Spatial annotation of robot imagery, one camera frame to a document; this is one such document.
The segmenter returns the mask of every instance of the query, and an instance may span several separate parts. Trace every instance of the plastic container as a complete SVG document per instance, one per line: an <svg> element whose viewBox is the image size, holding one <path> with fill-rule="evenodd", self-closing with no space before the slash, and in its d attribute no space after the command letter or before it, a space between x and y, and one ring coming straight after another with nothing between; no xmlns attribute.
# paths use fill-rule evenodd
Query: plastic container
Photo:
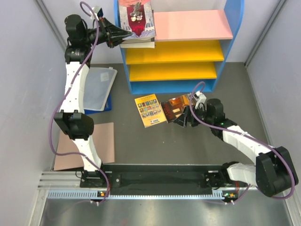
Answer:
<svg viewBox="0 0 301 226"><path fill-rule="evenodd" d="M110 90L117 71L113 68L91 67L86 78L84 109L85 114L111 110Z"/></svg>

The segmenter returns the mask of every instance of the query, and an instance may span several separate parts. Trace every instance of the bookshelf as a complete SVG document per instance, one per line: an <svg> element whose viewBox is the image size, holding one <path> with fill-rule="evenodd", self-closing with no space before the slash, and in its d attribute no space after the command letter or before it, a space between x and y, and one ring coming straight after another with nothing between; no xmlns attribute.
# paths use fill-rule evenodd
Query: bookshelf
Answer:
<svg viewBox="0 0 301 226"><path fill-rule="evenodd" d="M115 24L120 25L118 0ZM155 48L121 48L132 94L191 92L197 83L214 91L239 31L244 0L224 10L155 12Z"/></svg>

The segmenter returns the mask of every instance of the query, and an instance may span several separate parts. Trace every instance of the gray floor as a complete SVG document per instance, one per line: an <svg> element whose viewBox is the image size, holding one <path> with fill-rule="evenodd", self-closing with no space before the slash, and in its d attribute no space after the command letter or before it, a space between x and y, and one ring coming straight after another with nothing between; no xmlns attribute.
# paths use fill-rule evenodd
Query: gray floor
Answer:
<svg viewBox="0 0 301 226"><path fill-rule="evenodd" d="M251 163L243 154L213 136L209 128L181 128L161 123L144 128L134 98L127 87L123 65L118 70L111 96L113 110L93 115L95 123L114 122L116 163L223 164L228 161ZM180 94L157 95L165 101ZM248 75L243 64L226 64L214 93L226 116L253 136L266 141ZM47 200L52 217L59 216L75 200ZM235 206L199 200L111 200L100 207L82 203L49 221L44 213L41 226L290 226L285 202L250 191Z"/></svg>
<svg viewBox="0 0 301 226"><path fill-rule="evenodd" d="M251 163L247 157L213 136L209 128L182 128L166 122L144 128L131 95L122 64L112 65L118 71L112 87L112 111L92 115L95 124L113 122L116 163L154 164L223 164L229 161ZM166 101L181 94L158 94ZM226 116L260 140L266 141L253 91L242 63L226 64L214 93Z"/></svg>

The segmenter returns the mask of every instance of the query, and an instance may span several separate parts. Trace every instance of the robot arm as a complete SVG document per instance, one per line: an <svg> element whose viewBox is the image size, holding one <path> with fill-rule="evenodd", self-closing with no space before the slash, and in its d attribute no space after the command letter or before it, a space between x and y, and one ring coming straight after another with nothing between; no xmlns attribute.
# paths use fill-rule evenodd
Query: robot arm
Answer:
<svg viewBox="0 0 301 226"><path fill-rule="evenodd" d="M99 36L97 44L106 42L107 46L113 48L123 42L123 38L131 35L112 25L103 17L101 8L95 7L94 13L98 18ZM69 91L63 101L60 111L55 114L55 121L64 134L76 144L84 162L84 170L91 172L91 176L98 173L97 169L89 163L89 158L100 168L102 161L98 157L92 139L94 130L93 120L84 112L84 93L86 77L90 68L91 57L84 63L85 58L91 51L91 45L96 40L96 29L88 29L86 22L79 15L70 15L65 19L66 31L69 35L68 46L65 52L67 79L65 94ZM75 72L82 66L76 77Z"/></svg>
<svg viewBox="0 0 301 226"><path fill-rule="evenodd" d="M206 97L204 94L200 92L195 94L193 97L193 102L195 103L194 113L207 124L240 132L241 135L230 131L211 129L215 136L225 143L236 147L254 163L254 165L244 165L239 162L224 164L223 175L221 176L223 178L222 184L242 181L257 186L268 197L290 188L290 176L279 158L267 147L247 138L246 135L250 136L247 132L243 131L235 122L227 119L219 99L207 100L206 108L205 101ZM186 107L185 111L187 121L192 126L197 126L199 122L191 115L189 107ZM274 149L290 167L297 185L299 180L288 150L284 147Z"/></svg>

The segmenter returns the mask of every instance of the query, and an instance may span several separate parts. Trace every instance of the pink shelf board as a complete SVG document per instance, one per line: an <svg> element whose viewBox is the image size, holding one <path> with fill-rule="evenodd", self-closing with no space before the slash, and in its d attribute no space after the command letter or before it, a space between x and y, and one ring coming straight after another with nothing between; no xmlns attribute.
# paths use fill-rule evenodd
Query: pink shelf board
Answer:
<svg viewBox="0 0 301 226"><path fill-rule="evenodd" d="M154 20L156 41L233 38L223 10L157 12Z"/></svg>

